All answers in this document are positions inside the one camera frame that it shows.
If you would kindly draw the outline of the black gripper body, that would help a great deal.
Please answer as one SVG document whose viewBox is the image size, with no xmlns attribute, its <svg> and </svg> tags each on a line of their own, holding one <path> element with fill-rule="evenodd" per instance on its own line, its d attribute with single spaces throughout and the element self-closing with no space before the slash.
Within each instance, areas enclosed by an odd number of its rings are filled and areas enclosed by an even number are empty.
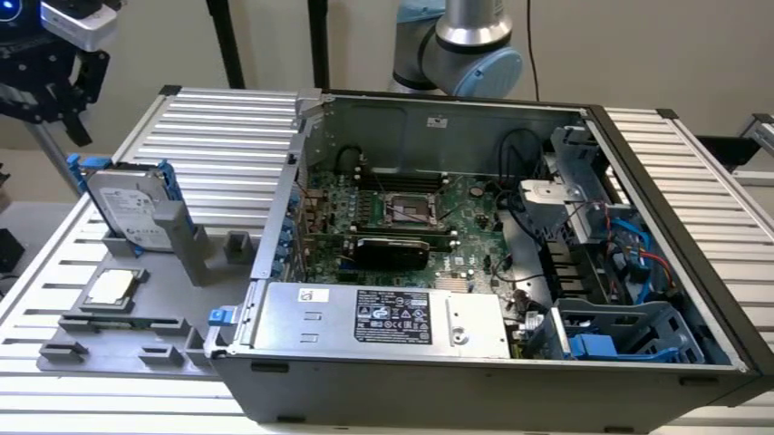
<svg viewBox="0 0 774 435">
<path fill-rule="evenodd" d="M 1 113 L 31 123 L 64 121 L 80 109 L 71 85 L 76 48 L 57 38 L 1 43 L 1 86 L 32 101 L 1 96 Z"/>
</svg>

